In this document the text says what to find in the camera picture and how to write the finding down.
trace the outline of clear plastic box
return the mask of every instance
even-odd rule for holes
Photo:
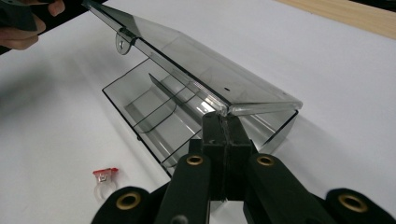
[[[289,133],[302,102],[181,32],[84,1],[117,32],[116,47],[147,59],[104,93],[163,168],[172,174],[201,138],[201,118],[238,116],[256,148],[273,152]]]

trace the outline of finger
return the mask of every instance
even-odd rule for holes
[[[37,41],[38,41],[38,35],[34,35],[26,39],[18,39],[18,40],[0,39],[0,45],[7,47],[9,49],[23,50],[29,48]]]
[[[64,12],[65,6],[63,0],[55,0],[53,3],[49,4],[49,13],[56,17],[57,15]]]
[[[46,23],[40,20],[36,15],[33,15],[35,19],[36,31],[23,31],[14,27],[1,27],[0,28],[0,39],[4,40],[23,40],[31,36],[38,35],[46,30]]]
[[[25,5],[43,5],[53,3],[55,0],[20,0]]]

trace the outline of hinged lid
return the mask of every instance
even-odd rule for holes
[[[91,0],[83,5],[117,32],[120,54],[131,46],[140,49],[223,116],[297,110],[303,105],[179,31]]]

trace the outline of white table surface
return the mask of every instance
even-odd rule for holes
[[[304,102],[278,156],[310,190],[350,188],[396,217],[396,40],[272,0],[110,0],[177,29]],[[92,171],[169,179],[101,89],[141,60],[91,13],[0,56],[0,223],[90,223]],[[211,223],[246,223],[226,203]]]

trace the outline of human hand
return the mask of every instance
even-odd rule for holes
[[[20,0],[26,5],[43,5],[49,4],[49,13],[55,17],[64,11],[63,0]],[[35,19],[36,31],[23,31],[13,27],[0,27],[0,46],[9,49],[27,49],[38,41],[38,34],[46,30],[46,24],[36,15]]]

